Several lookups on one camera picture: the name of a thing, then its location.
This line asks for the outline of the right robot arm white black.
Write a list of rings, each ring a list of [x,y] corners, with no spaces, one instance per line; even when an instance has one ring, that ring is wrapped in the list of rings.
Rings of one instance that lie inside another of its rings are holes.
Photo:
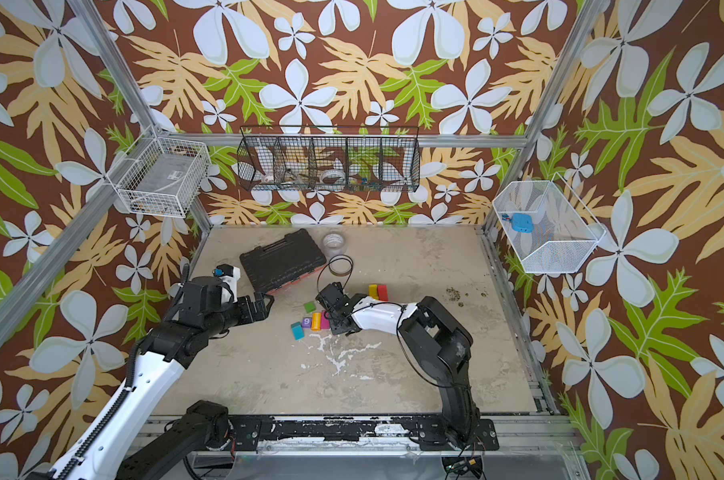
[[[469,379],[473,337],[446,307],[431,296],[404,304],[349,296],[339,282],[325,286],[316,300],[335,335],[363,330],[394,335],[411,367],[439,390],[447,440],[458,448],[472,441],[480,421]]]

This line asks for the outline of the yellow arch block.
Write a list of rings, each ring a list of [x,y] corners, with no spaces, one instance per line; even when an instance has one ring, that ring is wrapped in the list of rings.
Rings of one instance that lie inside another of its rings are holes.
[[[374,300],[379,299],[378,286],[376,284],[370,284],[368,287],[369,296]]]

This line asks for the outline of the red wood block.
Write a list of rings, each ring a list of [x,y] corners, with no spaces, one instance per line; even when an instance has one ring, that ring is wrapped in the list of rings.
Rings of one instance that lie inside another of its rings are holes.
[[[379,284],[377,287],[378,299],[381,301],[389,300],[388,287],[385,284]]]

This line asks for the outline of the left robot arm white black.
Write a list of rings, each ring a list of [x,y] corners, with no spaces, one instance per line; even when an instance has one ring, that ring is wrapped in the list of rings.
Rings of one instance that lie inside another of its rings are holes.
[[[197,448],[227,446],[228,409],[199,401],[153,445],[128,453],[158,403],[212,340],[269,317],[273,296],[238,295],[240,277],[229,264],[210,276],[184,277],[162,321],[133,346],[125,380],[94,423],[48,471],[30,478],[160,479]]]

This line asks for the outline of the magenta wood block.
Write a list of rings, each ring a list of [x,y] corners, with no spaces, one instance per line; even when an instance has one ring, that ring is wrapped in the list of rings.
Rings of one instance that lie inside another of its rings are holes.
[[[322,330],[329,330],[331,328],[330,326],[330,320],[327,317],[327,312],[322,313],[322,319],[321,319],[321,329]]]

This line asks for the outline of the orange wood block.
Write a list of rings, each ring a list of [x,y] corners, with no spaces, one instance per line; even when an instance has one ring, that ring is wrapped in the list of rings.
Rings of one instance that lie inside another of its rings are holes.
[[[311,330],[312,331],[321,331],[322,330],[322,314],[320,312],[313,313],[312,322],[311,322]]]

